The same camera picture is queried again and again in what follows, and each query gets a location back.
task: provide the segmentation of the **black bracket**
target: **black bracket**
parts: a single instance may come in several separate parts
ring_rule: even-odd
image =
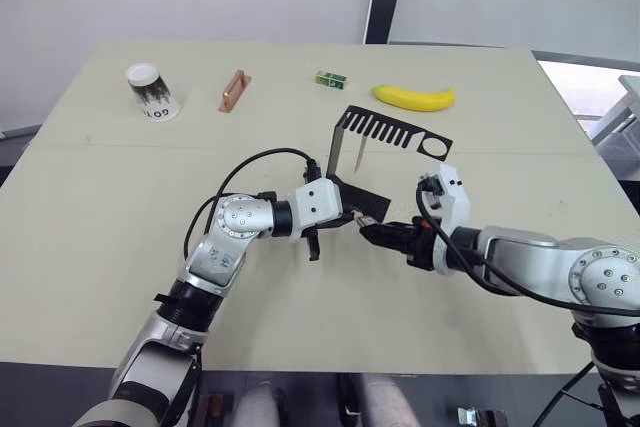
[[[356,105],[350,105],[344,111],[340,120],[333,128],[333,138],[331,139],[331,149],[329,151],[329,163],[327,164],[327,177],[335,174],[338,167],[338,158],[342,148],[342,138],[344,131],[349,130],[363,137],[371,137],[387,144],[393,143],[396,147],[406,149],[414,135],[421,135],[420,144],[416,152],[432,157],[444,162],[449,155],[453,141],[442,135],[438,135],[423,127],[409,124],[393,117],[379,114],[371,110],[363,109]],[[425,150],[424,141],[427,139],[437,139],[446,148],[444,154],[432,154]]]

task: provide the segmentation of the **small green box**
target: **small green box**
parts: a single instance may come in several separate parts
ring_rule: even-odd
[[[343,75],[332,74],[331,72],[319,70],[316,73],[316,84],[322,84],[327,87],[343,90],[344,86],[347,85],[347,78]]]

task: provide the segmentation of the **yellow banana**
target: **yellow banana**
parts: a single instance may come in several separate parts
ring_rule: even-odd
[[[451,107],[456,100],[456,92],[449,87],[445,92],[425,93],[400,89],[393,85],[376,85],[373,89],[376,99],[402,109],[420,112],[435,112]]]

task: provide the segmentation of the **silver robot arm segment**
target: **silver robot arm segment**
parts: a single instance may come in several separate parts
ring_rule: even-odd
[[[74,426],[175,425],[197,381],[194,355],[231,289],[251,243],[261,237],[289,237],[342,214],[338,187],[320,178],[286,201],[249,195],[221,199],[214,222],[180,269],[169,295],[158,295],[153,312],[114,374],[109,400],[90,409]]]
[[[551,236],[501,227],[466,227],[467,196],[455,169],[432,176],[427,200],[441,217],[441,227],[459,248],[473,250],[520,286],[549,299],[588,306],[640,309],[640,259],[624,247],[590,238],[557,240]],[[464,270],[434,242],[433,267],[439,273]],[[493,287],[520,295],[486,265],[472,266]],[[640,317],[572,310],[574,334],[588,342],[605,380],[603,403],[626,418],[640,419]],[[626,425],[607,418],[608,425]]]

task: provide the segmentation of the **floor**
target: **floor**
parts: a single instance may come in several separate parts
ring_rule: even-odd
[[[9,177],[12,169],[12,166],[0,167],[0,185],[2,185],[5,180],[7,180],[7,177]]]
[[[29,134],[0,140],[0,166],[15,165],[33,137]]]
[[[91,406],[104,400],[112,375],[112,369],[0,363],[2,423],[12,427],[71,425]],[[500,410],[507,416],[509,425],[517,427],[531,425],[569,377],[404,375],[393,376],[393,380],[425,427],[459,425],[458,407]],[[202,393],[231,394],[232,403],[237,405],[248,389],[265,383],[284,393],[291,427],[341,427],[335,374],[331,373],[206,372]],[[600,383],[597,374],[590,374],[572,389],[572,394],[599,403],[596,392]],[[229,426],[232,420],[231,414],[216,425]],[[597,410],[565,398],[544,425],[603,427],[605,424]]]
[[[640,214],[640,182],[620,181],[620,186]]]

